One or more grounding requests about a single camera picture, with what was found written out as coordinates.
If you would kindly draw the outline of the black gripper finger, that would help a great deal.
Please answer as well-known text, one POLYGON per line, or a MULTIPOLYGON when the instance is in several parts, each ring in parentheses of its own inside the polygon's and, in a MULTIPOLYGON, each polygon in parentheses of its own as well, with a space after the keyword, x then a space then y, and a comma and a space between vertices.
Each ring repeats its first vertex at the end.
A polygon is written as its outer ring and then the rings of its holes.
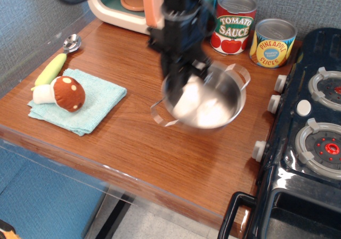
POLYGON ((183 94, 183 87, 192 76, 192 64, 185 56, 171 56, 161 52, 161 68, 166 79, 168 101, 175 106, 183 94))

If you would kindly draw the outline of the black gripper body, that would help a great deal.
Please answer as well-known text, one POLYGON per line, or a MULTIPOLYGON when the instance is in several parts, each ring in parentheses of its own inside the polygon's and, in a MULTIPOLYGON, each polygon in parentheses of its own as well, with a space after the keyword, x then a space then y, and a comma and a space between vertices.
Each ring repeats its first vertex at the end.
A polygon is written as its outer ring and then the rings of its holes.
POLYGON ((162 29, 148 28, 149 47, 160 54, 162 66, 209 66, 212 61, 202 42, 212 30, 213 15, 208 10, 166 13, 162 29))

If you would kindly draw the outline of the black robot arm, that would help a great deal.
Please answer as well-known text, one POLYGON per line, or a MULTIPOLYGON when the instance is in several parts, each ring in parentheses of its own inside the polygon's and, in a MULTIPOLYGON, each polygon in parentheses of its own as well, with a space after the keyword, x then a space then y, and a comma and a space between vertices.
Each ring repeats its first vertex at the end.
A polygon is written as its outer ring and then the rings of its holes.
POLYGON ((204 79, 212 61, 202 42, 215 28, 215 10, 206 0, 164 0, 164 27, 150 27, 149 47, 161 55, 165 94, 176 104, 191 76, 204 79))

